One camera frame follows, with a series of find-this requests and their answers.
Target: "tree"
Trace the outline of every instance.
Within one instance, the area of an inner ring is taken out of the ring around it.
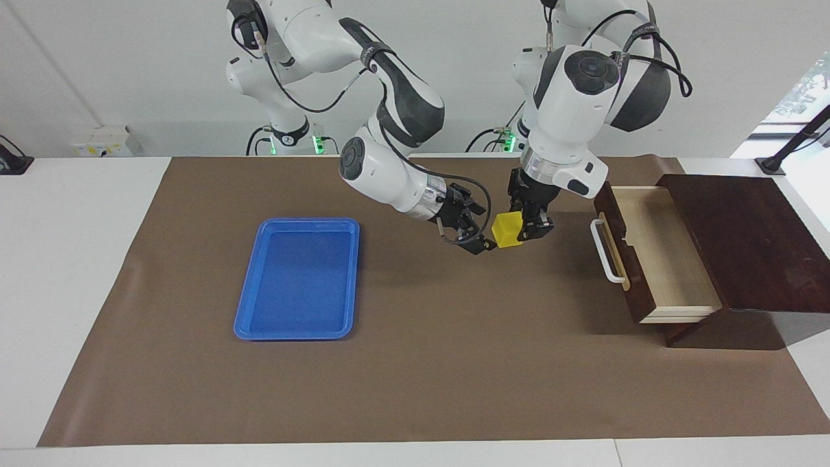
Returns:
[[[810,91],[821,86],[825,91],[830,87],[830,52],[824,52],[816,64],[802,76],[798,84],[781,100],[773,113],[783,117],[801,114],[810,104],[816,101],[816,96]]]

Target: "white table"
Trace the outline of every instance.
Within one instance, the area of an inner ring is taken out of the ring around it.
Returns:
[[[34,449],[168,163],[41,159],[23,177],[0,178],[0,238],[12,245],[0,250],[1,466],[830,465],[830,435]],[[682,164],[693,174],[761,176],[750,160]],[[776,181],[830,256],[830,232],[786,179]],[[830,412],[830,332],[790,351]]]

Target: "window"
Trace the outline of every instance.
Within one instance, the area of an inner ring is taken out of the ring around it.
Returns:
[[[828,103],[830,103],[830,52],[824,52],[824,55],[769,113],[761,125],[804,125]]]

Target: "electrical box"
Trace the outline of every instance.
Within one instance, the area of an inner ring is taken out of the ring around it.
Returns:
[[[126,126],[90,129],[70,142],[78,157],[136,157],[144,155],[141,144]]]

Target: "drawer handle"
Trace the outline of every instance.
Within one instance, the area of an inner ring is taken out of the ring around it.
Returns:
[[[603,269],[605,270],[605,277],[608,278],[609,281],[612,283],[619,283],[624,284],[628,282],[628,279],[621,278],[614,274],[611,270],[611,262],[608,261],[608,255],[605,254],[605,248],[603,248],[603,241],[599,237],[599,228],[605,224],[604,219],[595,219],[591,223],[591,235],[593,236],[593,242],[597,245],[597,253],[599,254],[599,261],[603,264]]]

